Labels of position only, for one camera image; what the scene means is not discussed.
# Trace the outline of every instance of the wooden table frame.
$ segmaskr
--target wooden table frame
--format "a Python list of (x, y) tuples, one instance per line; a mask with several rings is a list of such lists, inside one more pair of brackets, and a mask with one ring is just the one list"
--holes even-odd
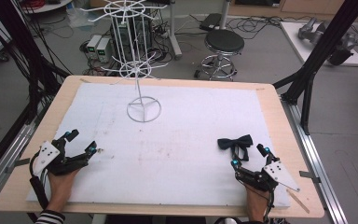
[[(56, 98), (48, 109), (39, 127), (34, 133), (28, 147), (21, 158), (32, 158), (43, 141), (52, 140), (71, 105), (78, 87), (84, 82), (116, 83), (117, 77), (68, 77)], [(123, 80), (122, 84), (131, 84), (131, 80)], [(291, 206), (286, 209), (272, 209), (270, 217), (322, 217), (324, 210), (319, 195), (309, 178), (299, 176), (299, 171), (308, 171), (301, 155), (290, 123), (283, 111), (281, 101), (274, 87), (269, 84), (217, 82), (198, 80), (146, 78), (141, 85), (202, 87), (222, 89), (255, 90), (268, 126), (271, 142), (276, 156), (284, 161), (285, 166), (301, 187), (300, 192), (288, 190)], [(40, 212), (37, 202), (25, 201), (31, 189), (28, 165), (18, 166), (6, 182), (0, 193), (0, 211)], [(116, 203), (68, 203), (64, 212), (94, 214), (134, 214), (163, 216), (210, 216), (210, 217), (247, 217), (245, 208), (241, 206), (206, 206), (206, 205), (155, 205), (155, 204), (116, 204)]]

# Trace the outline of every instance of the black bow tie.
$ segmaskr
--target black bow tie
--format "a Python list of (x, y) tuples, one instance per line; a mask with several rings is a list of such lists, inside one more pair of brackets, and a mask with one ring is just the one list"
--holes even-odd
[[(253, 140), (251, 135), (246, 134), (245, 136), (240, 137), (239, 139), (231, 140), (228, 138), (220, 138), (217, 139), (217, 145), (223, 150), (231, 148), (232, 152), (232, 159), (239, 159), (241, 161), (248, 161), (248, 150), (247, 147), (251, 146), (253, 144)], [(236, 153), (235, 148), (240, 147), (243, 150), (243, 157), (242, 159), (239, 158), (238, 152)]]

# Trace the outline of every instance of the striped sleeve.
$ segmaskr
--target striped sleeve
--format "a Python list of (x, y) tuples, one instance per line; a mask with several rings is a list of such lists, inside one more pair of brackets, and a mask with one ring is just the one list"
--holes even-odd
[(45, 210), (40, 214), (35, 224), (62, 224), (65, 216), (61, 213)]

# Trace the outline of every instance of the human hand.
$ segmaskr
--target human hand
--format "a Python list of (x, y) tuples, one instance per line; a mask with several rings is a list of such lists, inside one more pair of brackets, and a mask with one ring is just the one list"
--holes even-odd
[(51, 188), (51, 198), (46, 209), (60, 213), (71, 197), (75, 176), (80, 169), (67, 175), (54, 175), (48, 172)]
[(255, 189), (250, 185), (246, 185), (246, 212), (249, 221), (264, 222), (267, 205), (269, 203), (269, 192)]

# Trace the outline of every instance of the white wire rack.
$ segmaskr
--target white wire rack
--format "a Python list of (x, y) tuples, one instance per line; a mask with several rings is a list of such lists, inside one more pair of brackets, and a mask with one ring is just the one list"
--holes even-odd
[[(128, 104), (127, 114), (134, 121), (152, 121), (161, 114), (161, 104), (153, 97), (142, 95), (139, 80), (152, 77), (150, 74), (153, 68), (163, 67), (167, 64), (151, 66), (151, 62), (156, 58), (156, 52), (150, 53), (147, 48), (145, 18), (148, 20), (155, 19), (146, 14), (147, 9), (161, 9), (166, 6), (147, 7), (143, 4), (145, 0), (139, 2), (127, 0), (104, 1), (107, 3), (105, 7), (83, 9), (84, 11), (103, 10), (104, 14), (92, 21), (110, 17), (112, 22), (114, 31), (112, 36), (114, 37), (117, 50), (117, 57), (112, 56), (112, 58), (120, 64), (120, 68), (103, 68), (103, 70), (117, 72), (123, 78), (135, 80), (139, 97)], [(122, 36), (126, 36), (128, 39), (123, 40)], [(126, 44), (129, 44), (130, 55), (126, 54), (124, 41), (126, 41)]]

